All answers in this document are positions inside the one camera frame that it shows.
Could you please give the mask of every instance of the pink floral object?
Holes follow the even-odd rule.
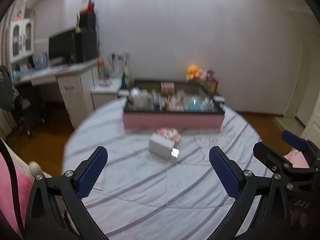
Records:
[[[157,131],[157,134],[175,143],[179,143],[181,141],[181,135],[175,128],[161,128]]]

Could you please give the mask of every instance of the white tablecloth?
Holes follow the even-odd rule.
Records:
[[[63,171],[74,170],[97,146],[108,150],[108,163],[95,188],[82,201],[111,240],[207,239],[231,208],[210,165],[208,153],[218,145],[244,170],[272,173],[253,156],[257,132],[228,107],[221,130],[181,130],[178,158],[168,161],[148,151],[154,130],[125,130],[125,99],[92,113],[65,146]],[[239,234],[246,231],[258,205],[256,197]]]

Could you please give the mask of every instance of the open box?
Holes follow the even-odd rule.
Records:
[[[135,80],[132,87],[140,90],[147,90],[151,93],[156,90],[157,94],[161,94],[161,82],[156,80]],[[199,101],[210,97],[209,93],[198,83],[175,82],[175,92],[184,90],[187,97],[197,97]],[[213,100],[213,107],[208,111],[162,111],[156,110],[152,106],[146,109],[136,109],[129,101],[124,107],[123,123],[125,128],[162,128],[172,127],[180,129],[197,129],[197,128],[220,128],[224,120],[225,112]]]

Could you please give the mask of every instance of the blue gripper pad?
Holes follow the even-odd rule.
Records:
[[[77,194],[79,199],[87,197],[94,184],[100,176],[104,166],[108,161],[108,152],[104,147],[99,146],[88,160],[80,163],[75,172],[80,173],[81,177],[77,180]]]
[[[304,139],[299,138],[287,130],[281,133],[281,139],[300,152],[308,149],[308,145]]]
[[[229,164],[233,161],[231,161],[218,146],[212,147],[210,149],[209,161],[214,171],[217,173],[228,196],[233,197],[237,200],[241,194],[241,184],[243,182],[243,180],[239,180],[241,179],[239,177],[241,176],[239,172],[242,172],[240,167],[236,164],[238,168],[238,175],[236,175],[229,166]]]

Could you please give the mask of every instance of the stuffed toy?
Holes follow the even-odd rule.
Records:
[[[200,74],[203,72],[202,69],[199,69],[197,65],[190,65],[187,68],[187,75],[186,75],[186,79],[187,81],[192,80],[194,78],[199,78]]]

